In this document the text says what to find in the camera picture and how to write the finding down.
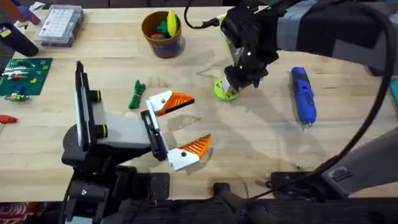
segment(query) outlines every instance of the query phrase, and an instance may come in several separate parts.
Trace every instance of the plastic box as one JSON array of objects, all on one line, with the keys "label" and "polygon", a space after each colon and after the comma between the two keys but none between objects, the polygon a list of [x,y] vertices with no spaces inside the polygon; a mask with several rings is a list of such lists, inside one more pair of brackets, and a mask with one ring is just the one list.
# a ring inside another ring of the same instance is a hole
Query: plastic box
[{"label": "plastic box", "polygon": [[51,5],[49,15],[36,32],[43,46],[71,47],[84,20],[81,6]]}]

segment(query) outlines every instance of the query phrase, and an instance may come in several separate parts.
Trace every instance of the cup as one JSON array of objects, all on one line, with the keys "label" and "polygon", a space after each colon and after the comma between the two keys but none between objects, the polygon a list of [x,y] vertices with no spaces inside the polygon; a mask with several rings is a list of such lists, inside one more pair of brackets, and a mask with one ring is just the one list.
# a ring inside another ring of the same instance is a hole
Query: cup
[{"label": "cup", "polygon": [[156,27],[160,25],[162,21],[167,21],[167,15],[169,12],[158,11],[154,12],[145,17],[142,22],[142,32],[144,37],[147,39],[150,47],[160,58],[172,58],[177,56],[182,51],[182,28],[180,18],[177,15],[177,27],[178,31],[174,36],[165,40],[152,40],[151,35],[156,33]]},{"label": "cup", "polygon": [[11,23],[0,24],[0,40],[4,45],[16,50],[26,57],[37,55],[39,49],[18,28]]}]

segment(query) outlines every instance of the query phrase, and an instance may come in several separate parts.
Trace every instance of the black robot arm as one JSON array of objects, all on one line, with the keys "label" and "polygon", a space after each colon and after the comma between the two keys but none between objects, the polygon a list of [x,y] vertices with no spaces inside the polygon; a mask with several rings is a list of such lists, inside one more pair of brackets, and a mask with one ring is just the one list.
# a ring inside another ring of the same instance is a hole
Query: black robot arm
[{"label": "black robot arm", "polygon": [[[230,9],[221,30],[243,51],[235,65],[225,68],[228,83],[223,85],[224,91],[252,84],[258,87],[260,79],[268,74],[267,65],[278,59],[278,50],[323,55],[383,71],[388,42],[382,26],[363,5],[293,0],[278,2],[257,13],[244,5]],[[398,26],[398,4],[369,2],[366,6],[377,9]]]}]

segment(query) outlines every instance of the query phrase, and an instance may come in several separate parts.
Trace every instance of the wooden tabletop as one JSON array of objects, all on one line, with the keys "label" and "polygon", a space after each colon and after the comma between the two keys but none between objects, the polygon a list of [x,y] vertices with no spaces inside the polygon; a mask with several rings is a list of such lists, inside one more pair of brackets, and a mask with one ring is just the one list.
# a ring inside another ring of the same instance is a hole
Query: wooden tabletop
[{"label": "wooden tabletop", "polygon": [[[316,55],[279,52],[258,89],[246,88],[232,103],[213,94],[215,80],[231,64],[219,28],[192,30],[183,25],[185,50],[160,59],[141,32],[141,21],[160,9],[87,9],[83,28],[72,48],[45,48],[37,57],[54,58],[40,96],[24,103],[0,100],[0,113],[19,119],[0,132],[0,202],[61,200],[72,168],[61,163],[62,139],[75,124],[73,94],[76,61],[89,74],[90,87],[101,90],[107,111],[139,119],[146,109],[127,106],[137,79],[147,85],[143,100],[165,90],[188,93],[195,104],[159,118],[169,147],[211,133],[211,149],[200,163],[174,172],[167,161],[147,154],[127,162],[140,172],[168,172],[170,198],[207,198],[213,182],[229,182],[242,197],[261,193],[267,176],[296,166],[313,169],[337,154],[364,121],[380,83],[354,63]],[[183,8],[174,9],[183,16]],[[194,24],[225,13],[226,7],[191,8]],[[44,19],[47,11],[38,15]],[[26,32],[33,39],[36,27]],[[318,111],[312,130],[295,118],[289,71],[303,66]],[[388,96],[379,116],[360,144],[396,127],[397,115]],[[398,196],[390,184],[356,193],[357,197]]]}]

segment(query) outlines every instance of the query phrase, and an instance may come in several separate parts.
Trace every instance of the circuit board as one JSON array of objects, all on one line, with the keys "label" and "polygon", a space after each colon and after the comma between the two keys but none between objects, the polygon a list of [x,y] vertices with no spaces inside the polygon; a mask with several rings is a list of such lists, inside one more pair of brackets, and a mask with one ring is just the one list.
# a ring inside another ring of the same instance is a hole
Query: circuit board
[{"label": "circuit board", "polygon": [[[11,59],[8,61],[3,76],[0,77],[0,96],[14,93],[16,87],[19,85],[25,87],[24,95],[40,95],[51,63],[52,58]],[[8,80],[5,74],[12,72],[25,75],[27,78]]]}]

